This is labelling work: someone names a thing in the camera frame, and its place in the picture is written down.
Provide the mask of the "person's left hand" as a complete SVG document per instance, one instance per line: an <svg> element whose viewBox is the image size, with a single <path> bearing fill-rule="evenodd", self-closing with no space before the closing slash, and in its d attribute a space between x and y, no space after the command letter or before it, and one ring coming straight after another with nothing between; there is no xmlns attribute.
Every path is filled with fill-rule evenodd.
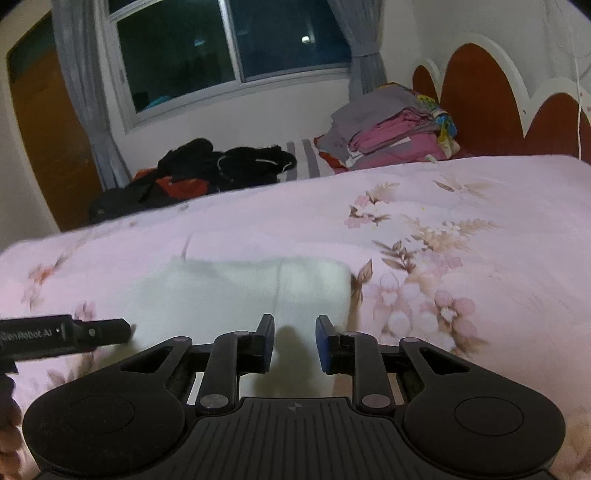
<svg viewBox="0 0 591 480"><path fill-rule="evenodd" d="M22 413L18 404L11 399L6 410L8 423L1 428L1 478L33 479L38 468L24 441L21 422Z"/></svg>

